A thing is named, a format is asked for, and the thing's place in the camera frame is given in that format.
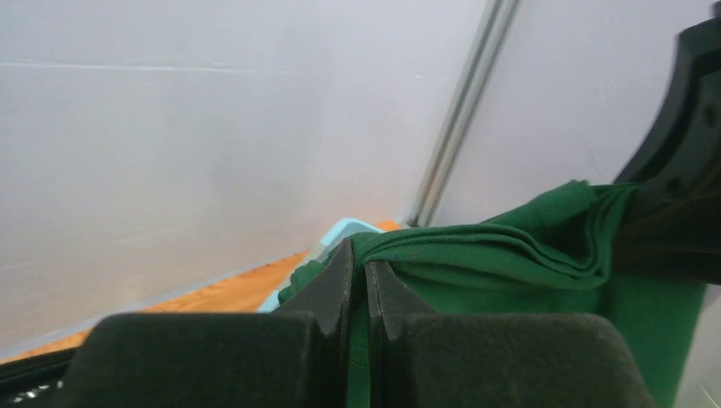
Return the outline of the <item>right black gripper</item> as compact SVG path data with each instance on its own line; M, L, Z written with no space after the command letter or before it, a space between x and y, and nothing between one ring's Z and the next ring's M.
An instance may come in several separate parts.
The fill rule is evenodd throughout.
M613 242L617 272L719 284L719 2L677 35L661 109L616 182L639 185Z

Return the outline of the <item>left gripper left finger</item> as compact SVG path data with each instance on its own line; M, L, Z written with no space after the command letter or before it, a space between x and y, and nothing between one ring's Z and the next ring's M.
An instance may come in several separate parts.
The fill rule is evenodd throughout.
M269 313L103 319L77 350L59 407L343 407L353 250Z

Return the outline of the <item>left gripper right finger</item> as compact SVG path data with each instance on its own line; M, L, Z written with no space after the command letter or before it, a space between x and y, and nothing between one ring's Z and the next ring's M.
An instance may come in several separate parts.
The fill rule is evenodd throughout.
M594 314L446 314L388 263L365 267L374 407L651 407L622 336Z

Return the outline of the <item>dark green garment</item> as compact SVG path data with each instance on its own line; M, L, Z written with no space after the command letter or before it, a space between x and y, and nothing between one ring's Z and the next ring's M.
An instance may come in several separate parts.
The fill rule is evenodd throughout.
M349 404L372 406L365 267L381 261L441 313L604 318L633 356L651 407L672 406L706 288L615 270L613 242L638 189L571 181L478 224L352 235ZM335 249L298 268L280 303L303 290Z

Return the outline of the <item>light blue plastic basket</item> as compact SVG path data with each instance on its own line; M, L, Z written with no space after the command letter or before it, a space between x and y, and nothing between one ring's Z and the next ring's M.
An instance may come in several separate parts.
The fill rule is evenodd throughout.
M264 300L264 302L256 309L258 313L269 313L279 307L278 294L282 289L290 286L290 275L295 269L306 265L310 261L323 261L328 253L337 246L343 239L351 235L372 232L383 233L389 230L395 230L398 225L391 221L390 226L377 226L361 221L358 218L342 218L337 221L321 238L314 244L309 253L304 256L301 261L296 262L291 272L279 286Z

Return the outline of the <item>black ribbed hard-shell suitcase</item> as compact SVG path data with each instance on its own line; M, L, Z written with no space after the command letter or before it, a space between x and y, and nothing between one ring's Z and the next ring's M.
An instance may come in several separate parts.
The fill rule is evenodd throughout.
M1 364L1 407L52 407L77 348Z

